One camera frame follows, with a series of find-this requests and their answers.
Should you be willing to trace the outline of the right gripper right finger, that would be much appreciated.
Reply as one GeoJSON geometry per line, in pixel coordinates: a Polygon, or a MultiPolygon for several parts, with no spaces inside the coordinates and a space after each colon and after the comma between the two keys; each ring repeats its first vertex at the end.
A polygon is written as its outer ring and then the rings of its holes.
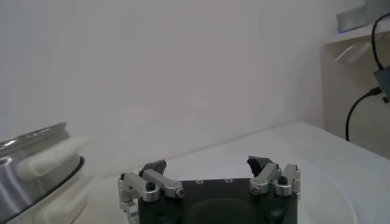
{"type": "Polygon", "coordinates": [[[301,170],[295,164],[288,164],[282,170],[269,158],[249,156],[247,163],[253,173],[249,180],[249,190],[254,196],[270,191],[279,197],[296,196],[300,198],[301,170]]]}

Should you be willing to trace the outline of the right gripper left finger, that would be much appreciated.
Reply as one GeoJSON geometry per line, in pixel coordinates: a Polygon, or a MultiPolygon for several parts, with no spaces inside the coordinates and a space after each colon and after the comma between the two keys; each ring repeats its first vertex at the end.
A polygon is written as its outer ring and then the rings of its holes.
{"type": "Polygon", "coordinates": [[[129,221],[139,220],[139,199],[152,203],[160,197],[185,197],[182,182],[164,176],[165,169],[166,161],[162,159],[146,164],[138,173],[122,173],[118,178],[119,206],[129,221]]]}

